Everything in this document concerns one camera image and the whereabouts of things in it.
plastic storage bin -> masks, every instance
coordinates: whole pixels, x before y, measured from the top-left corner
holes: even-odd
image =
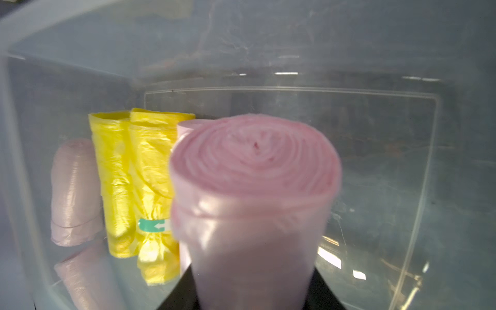
[[[2,197],[38,310],[75,309],[54,265],[50,169],[87,114],[265,113],[323,131],[343,190],[317,268],[349,309],[493,309],[496,4],[39,0],[0,21]],[[136,258],[106,257],[153,310]]]

garbage bag roll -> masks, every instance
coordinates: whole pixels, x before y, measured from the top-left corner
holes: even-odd
[[[96,241],[55,265],[78,310],[127,309],[108,258],[103,241]]]
[[[171,225],[203,310],[300,310],[341,164],[315,128],[265,115],[215,120],[170,159]]]
[[[138,267],[148,285],[161,284],[179,275],[179,246],[170,231],[174,191],[168,167],[177,140],[177,124],[194,117],[138,108],[130,113]]]
[[[178,141],[175,145],[177,145],[193,130],[210,122],[213,122],[213,120],[189,120],[178,123]],[[179,259],[181,261],[181,274],[183,274],[191,264],[191,257],[189,255],[187,245],[184,242],[179,242]]]
[[[137,255],[136,217],[129,174],[129,111],[89,115],[93,133],[109,251],[112,256]]]
[[[60,146],[52,165],[52,241],[77,246],[103,229],[100,180],[95,149],[89,139]]]

white arrow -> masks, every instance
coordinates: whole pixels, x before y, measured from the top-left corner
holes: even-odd
[[[169,230],[171,230],[171,224],[169,221],[166,220],[163,224],[159,223],[159,224],[155,225],[155,228],[156,229],[162,229],[163,228],[164,231],[169,231]]]

light pink bag roll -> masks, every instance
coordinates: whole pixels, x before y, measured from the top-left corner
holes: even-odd
[[[341,187],[327,138],[264,115],[220,119],[177,145],[170,174],[202,309],[300,310]]]
[[[52,241],[62,247],[95,238],[103,229],[100,179],[89,139],[65,142],[52,166]]]
[[[103,241],[55,265],[78,310],[125,310]]]
[[[178,123],[178,141],[176,142],[176,145],[190,132],[210,122],[213,122],[213,120],[189,120]],[[181,263],[182,275],[191,264],[191,257],[189,255],[187,245],[184,242],[179,242],[179,260]]]

teal label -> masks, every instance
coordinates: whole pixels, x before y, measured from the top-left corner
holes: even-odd
[[[145,220],[139,219],[138,227],[147,233],[162,233],[171,230],[170,220]]]

